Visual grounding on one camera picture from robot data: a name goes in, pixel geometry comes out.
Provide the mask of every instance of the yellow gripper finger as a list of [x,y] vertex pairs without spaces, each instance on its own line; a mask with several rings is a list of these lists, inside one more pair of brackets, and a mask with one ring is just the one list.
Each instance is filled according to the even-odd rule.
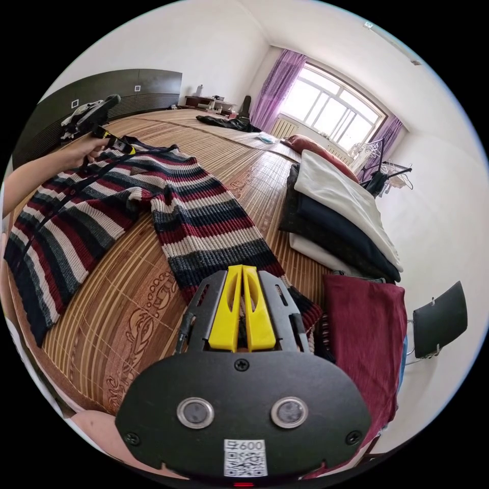
[[242,265],[228,267],[228,274],[209,336],[209,345],[216,350],[236,352],[242,269]]
[[271,349],[275,346],[275,333],[256,267],[243,266],[243,284],[248,351]]

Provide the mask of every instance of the radiator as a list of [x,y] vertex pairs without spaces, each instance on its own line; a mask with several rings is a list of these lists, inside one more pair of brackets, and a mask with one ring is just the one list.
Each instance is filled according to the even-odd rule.
[[274,128],[271,130],[272,136],[278,139],[288,138],[296,133],[298,126],[293,122],[281,119],[280,117],[275,121]]
[[353,158],[348,156],[341,148],[338,148],[330,141],[328,141],[328,144],[326,144],[325,149],[348,166],[353,162]]
[[[271,134],[278,139],[283,139],[292,136],[293,134],[296,134],[298,129],[299,127],[297,126],[297,124],[294,124],[287,119],[282,119],[281,117],[279,117],[275,121],[274,128],[271,130]],[[326,151],[328,151],[332,155],[335,155],[346,165],[351,165],[353,158],[348,156],[345,151],[336,146],[334,143],[324,138],[324,144],[321,145]]]

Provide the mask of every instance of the ceiling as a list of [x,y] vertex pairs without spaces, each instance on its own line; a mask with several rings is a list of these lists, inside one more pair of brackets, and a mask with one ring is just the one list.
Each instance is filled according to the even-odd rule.
[[472,124],[440,78],[364,28],[364,19],[314,0],[235,1],[259,24],[270,45],[302,52],[344,73],[410,132],[431,134],[480,159]]

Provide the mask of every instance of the blue item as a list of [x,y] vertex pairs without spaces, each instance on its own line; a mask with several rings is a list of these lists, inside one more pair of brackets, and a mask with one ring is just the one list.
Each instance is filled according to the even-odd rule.
[[264,142],[268,144],[273,144],[275,142],[275,139],[269,136],[268,134],[261,132],[258,134],[258,137]]
[[397,386],[397,392],[401,388],[402,379],[404,378],[404,368],[406,367],[406,358],[408,356],[408,336],[404,338],[404,343],[402,344],[402,357],[401,357],[401,368],[399,370],[399,385]]

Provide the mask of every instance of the bamboo mat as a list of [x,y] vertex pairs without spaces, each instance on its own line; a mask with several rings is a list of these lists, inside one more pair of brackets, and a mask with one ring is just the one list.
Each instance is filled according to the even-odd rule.
[[[195,120],[196,113],[200,112],[143,114],[108,128],[153,146],[177,144],[182,152],[195,156],[241,203],[291,283],[322,305],[321,277],[327,269],[292,250],[288,235],[277,230],[287,175],[297,154],[282,144],[262,143],[256,134],[206,126]],[[42,348],[35,346],[12,278],[10,283],[34,357],[55,385],[83,409],[115,414],[139,372],[173,353],[185,304],[150,214],[142,214],[104,256]]]

